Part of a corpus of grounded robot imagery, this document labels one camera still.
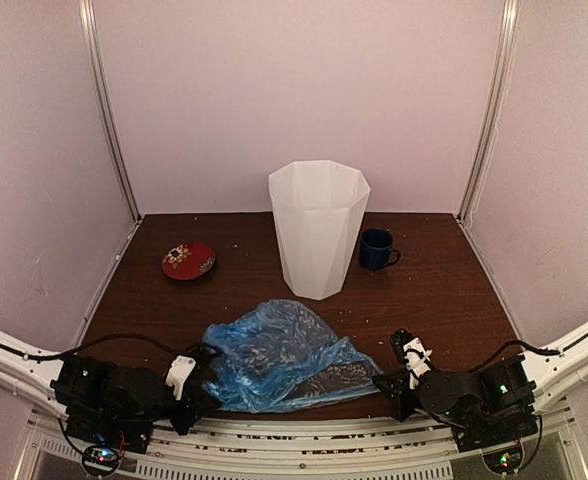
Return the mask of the blue plastic trash bag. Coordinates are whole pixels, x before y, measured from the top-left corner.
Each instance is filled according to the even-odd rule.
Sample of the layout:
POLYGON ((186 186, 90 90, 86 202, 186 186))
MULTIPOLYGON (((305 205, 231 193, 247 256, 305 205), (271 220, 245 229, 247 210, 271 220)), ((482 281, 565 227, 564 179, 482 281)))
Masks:
POLYGON ((382 369, 298 301, 263 302, 203 340, 221 351, 203 387, 224 411, 291 413, 378 392, 382 369))

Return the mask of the white faceted trash bin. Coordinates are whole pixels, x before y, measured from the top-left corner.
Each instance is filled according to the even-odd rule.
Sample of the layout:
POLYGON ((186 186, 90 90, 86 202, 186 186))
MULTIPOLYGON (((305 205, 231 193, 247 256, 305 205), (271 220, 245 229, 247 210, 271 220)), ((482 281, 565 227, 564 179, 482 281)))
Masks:
POLYGON ((333 160, 294 161, 268 176, 283 279, 298 297, 341 291, 370 186, 363 173, 333 160))

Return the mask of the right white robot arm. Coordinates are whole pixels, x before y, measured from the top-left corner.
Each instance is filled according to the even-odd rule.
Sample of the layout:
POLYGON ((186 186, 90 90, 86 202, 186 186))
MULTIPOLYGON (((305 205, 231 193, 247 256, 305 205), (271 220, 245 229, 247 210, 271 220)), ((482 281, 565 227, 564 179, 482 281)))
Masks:
POLYGON ((539 420, 579 383, 588 380, 588 321, 544 347, 505 342, 481 364, 447 371, 405 329, 390 337, 402 369, 374 376, 403 422, 415 413, 449 426, 459 451, 483 449, 534 435, 539 420))

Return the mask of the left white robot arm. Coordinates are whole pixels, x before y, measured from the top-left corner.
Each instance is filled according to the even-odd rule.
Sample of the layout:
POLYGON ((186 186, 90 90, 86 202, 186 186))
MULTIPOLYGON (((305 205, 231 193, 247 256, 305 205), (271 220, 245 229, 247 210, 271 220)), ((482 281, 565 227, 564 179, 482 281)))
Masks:
POLYGON ((38 349, 0 331, 0 373, 26 385, 47 402, 62 405, 68 419, 97 444, 111 442, 118 425, 159 420, 186 434, 220 402, 210 396, 198 375, 218 355, 198 344, 178 352, 150 337, 116 334, 64 352, 38 349), (100 343, 131 339, 159 347, 175 356, 161 375, 148 368, 119 366, 79 353, 100 343))

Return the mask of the dark blue enamel mug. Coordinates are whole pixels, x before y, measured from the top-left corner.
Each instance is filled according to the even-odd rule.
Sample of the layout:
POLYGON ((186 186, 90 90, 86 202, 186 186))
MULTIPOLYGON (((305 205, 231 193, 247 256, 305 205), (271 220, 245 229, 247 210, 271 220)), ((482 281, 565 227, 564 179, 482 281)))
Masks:
POLYGON ((394 247, 394 240, 388 230, 371 228, 360 237, 359 264, 369 271, 380 271, 396 265, 401 253, 394 247))

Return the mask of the red patterned plate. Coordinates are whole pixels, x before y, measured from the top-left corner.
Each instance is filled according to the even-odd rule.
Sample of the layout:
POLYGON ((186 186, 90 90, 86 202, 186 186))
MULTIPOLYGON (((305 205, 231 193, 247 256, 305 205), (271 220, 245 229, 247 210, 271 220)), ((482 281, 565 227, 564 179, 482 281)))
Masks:
POLYGON ((171 279, 191 281, 208 273, 215 262, 216 253, 210 246, 199 242, 182 243, 165 254, 162 271, 171 279))

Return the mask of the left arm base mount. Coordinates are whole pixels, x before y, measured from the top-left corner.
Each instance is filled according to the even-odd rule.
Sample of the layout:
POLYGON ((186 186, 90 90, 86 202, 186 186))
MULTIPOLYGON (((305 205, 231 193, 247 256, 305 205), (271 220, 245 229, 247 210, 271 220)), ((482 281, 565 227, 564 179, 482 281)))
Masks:
POLYGON ((126 420, 101 428, 81 426, 71 418, 57 423, 83 471, 94 479, 115 474, 127 454, 146 453, 153 431, 149 420, 126 420))

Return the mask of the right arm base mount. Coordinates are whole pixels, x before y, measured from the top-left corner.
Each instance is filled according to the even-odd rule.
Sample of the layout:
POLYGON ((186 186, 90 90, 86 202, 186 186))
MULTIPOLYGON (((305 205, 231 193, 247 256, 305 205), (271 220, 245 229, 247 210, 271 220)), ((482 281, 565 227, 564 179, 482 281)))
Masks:
POLYGON ((504 431, 482 432, 452 428, 453 438, 459 453, 482 451, 485 467, 502 478, 519 475, 536 458, 543 437, 543 417, 537 415, 519 425, 511 425, 504 431), (527 453, 523 439, 536 434, 534 449, 527 453))

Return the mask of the aluminium front rail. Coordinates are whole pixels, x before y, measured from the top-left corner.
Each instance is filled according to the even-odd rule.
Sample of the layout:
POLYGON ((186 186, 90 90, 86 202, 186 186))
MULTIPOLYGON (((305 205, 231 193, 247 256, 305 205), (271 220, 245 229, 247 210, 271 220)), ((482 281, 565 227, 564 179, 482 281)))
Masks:
MULTIPOLYGON (((588 479, 588 467, 565 401, 538 434, 501 446, 525 449, 531 463, 502 477, 486 465, 494 447, 459 452, 450 429, 414 417, 333 421, 203 419, 186 436, 167 422, 144 454, 126 453, 107 479, 588 479)), ((11 479, 90 479, 51 416, 34 408, 11 479)))

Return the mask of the right aluminium corner post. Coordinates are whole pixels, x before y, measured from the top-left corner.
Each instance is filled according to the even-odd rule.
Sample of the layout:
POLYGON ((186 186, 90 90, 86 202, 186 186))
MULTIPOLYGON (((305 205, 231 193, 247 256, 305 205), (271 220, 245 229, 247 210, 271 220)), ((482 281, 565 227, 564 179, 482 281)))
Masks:
POLYGON ((522 2, 518 0, 503 2, 492 78, 483 121, 467 186, 457 216, 458 222, 465 229, 470 229, 472 226, 473 216, 480 202, 495 141, 498 138, 498 123, 508 91, 521 5, 522 2))

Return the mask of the aluminium corner post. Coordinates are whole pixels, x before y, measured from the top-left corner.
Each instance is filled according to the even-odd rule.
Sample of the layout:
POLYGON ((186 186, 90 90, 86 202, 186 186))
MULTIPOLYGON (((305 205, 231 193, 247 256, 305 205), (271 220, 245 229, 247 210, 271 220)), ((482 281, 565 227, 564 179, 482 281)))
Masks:
POLYGON ((522 2, 518 0, 503 2, 492 78, 483 121, 467 186, 457 216, 458 222, 465 229, 470 229, 472 226, 473 216, 480 202, 495 141, 498 138, 498 123, 508 91, 521 5, 522 2))
POLYGON ((142 215, 138 207, 132 182, 125 165, 122 148, 118 138, 115 117, 109 98, 108 85, 102 62, 98 28, 96 24, 94 1, 80 0, 78 5, 81 27, 85 38, 86 49, 88 52, 90 67, 94 80, 98 110, 108 146, 108 151, 115 170, 117 183, 123 194, 129 216, 131 217, 134 224, 138 224, 142 220, 142 215))

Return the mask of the left aluminium corner post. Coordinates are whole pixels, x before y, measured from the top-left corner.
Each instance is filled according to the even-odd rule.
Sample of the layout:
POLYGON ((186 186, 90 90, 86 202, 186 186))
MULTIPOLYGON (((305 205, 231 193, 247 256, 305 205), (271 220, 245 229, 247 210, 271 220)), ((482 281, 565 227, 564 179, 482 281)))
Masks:
POLYGON ((88 52, 90 67, 94 80, 98 110, 108 146, 108 151, 115 170, 117 183, 123 194, 129 216, 131 217, 134 224, 138 224, 142 220, 142 215, 138 207, 132 182, 125 165, 122 148, 118 138, 115 117, 109 98, 108 85, 102 62, 98 28, 96 24, 94 1, 80 0, 78 5, 81 27, 85 38, 86 49, 88 52))

